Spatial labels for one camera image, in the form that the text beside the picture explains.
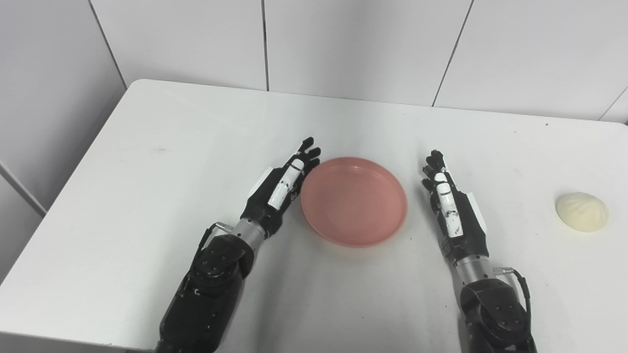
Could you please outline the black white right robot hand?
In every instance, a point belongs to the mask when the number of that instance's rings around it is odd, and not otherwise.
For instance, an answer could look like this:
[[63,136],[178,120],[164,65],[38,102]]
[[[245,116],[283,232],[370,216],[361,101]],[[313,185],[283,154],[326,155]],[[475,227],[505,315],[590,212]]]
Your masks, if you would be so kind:
[[486,224],[474,194],[458,189],[442,152],[433,150],[422,168],[422,185],[441,229],[439,244],[444,257],[457,264],[467,257],[489,257]]

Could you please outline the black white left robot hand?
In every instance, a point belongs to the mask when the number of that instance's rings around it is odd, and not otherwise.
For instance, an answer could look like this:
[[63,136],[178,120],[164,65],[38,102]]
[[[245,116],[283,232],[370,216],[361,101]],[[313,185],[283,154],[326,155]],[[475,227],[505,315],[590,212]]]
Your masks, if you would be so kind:
[[260,178],[241,217],[258,224],[264,239],[276,234],[282,226],[283,215],[300,195],[305,178],[320,164],[320,154],[321,148],[314,147],[314,138],[310,136],[282,167],[269,168]]

